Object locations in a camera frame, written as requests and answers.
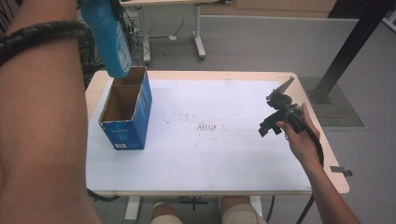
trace black metal post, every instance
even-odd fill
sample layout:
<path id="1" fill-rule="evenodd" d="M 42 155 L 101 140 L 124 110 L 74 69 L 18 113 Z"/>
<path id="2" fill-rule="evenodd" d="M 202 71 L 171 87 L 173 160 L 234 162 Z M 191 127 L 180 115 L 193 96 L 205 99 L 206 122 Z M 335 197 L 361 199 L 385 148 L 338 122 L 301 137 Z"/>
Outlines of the black metal post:
<path id="1" fill-rule="evenodd" d="M 374 0 L 353 28 L 343 47 L 338 51 L 327 72 L 315 89 L 308 91 L 313 104 L 329 104 L 329 93 L 347 70 L 378 24 L 388 12 L 394 0 Z"/>

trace blue object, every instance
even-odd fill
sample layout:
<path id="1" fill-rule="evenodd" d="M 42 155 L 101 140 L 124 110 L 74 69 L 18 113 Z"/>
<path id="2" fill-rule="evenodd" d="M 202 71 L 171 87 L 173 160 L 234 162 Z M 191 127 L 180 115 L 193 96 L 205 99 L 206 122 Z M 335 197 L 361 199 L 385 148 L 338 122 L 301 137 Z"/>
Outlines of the blue object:
<path id="1" fill-rule="evenodd" d="M 131 69 L 132 58 L 112 4 L 112 0 L 84 0 L 80 9 L 91 28 L 108 74 L 111 77 L 125 77 Z"/>

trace cardboard box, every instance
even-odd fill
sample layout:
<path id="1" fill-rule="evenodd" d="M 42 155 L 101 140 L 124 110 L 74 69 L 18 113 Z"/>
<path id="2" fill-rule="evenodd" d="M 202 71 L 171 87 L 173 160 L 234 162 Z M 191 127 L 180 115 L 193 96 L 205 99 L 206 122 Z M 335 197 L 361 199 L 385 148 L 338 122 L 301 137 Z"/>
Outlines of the cardboard box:
<path id="1" fill-rule="evenodd" d="M 149 124 L 151 90 L 146 67 L 114 78 L 99 124 L 117 150 L 143 149 Z"/>

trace hand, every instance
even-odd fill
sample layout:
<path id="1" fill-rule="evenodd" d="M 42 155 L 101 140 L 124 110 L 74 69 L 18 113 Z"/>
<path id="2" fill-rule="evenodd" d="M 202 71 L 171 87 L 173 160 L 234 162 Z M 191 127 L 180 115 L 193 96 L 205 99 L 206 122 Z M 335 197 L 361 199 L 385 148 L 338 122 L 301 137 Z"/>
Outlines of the hand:
<path id="1" fill-rule="evenodd" d="M 311 117 L 309 117 L 306 103 L 303 103 L 302 108 L 305 123 L 312 129 L 315 135 L 320 138 L 320 132 L 314 126 Z M 284 121 L 278 121 L 276 125 L 286 133 L 291 151 L 304 168 L 310 164 L 319 164 L 317 148 L 306 131 L 296 133 L 291 126 Z"/>

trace black handheld device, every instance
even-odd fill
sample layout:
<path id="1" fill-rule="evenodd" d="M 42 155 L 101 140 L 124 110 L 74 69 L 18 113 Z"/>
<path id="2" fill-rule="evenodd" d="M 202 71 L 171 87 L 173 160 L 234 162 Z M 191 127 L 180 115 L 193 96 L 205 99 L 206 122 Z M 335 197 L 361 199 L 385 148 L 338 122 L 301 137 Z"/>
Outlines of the black handheld device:
<path id="1" fill-rule="evenodd" d="M 282 133 L 281 129 L 276 126 L 276 123 L 281 120 L 286 121 L 296 133 L 300 133 L 304 130 L 304 126 L 302 125 L 303 111 L 301 107 L 297 104 L 293 104 L 291 97 L 284 94 L 293 80 L 294 77 L 290 77 L 288 81 L 273 90 L 273 92 L 266 97 L 267 104 L 275 109 L 276 112 L 260 124 L 259 133 L 262 137 L 271 129 L 274 130 L 275 134 Z"/>

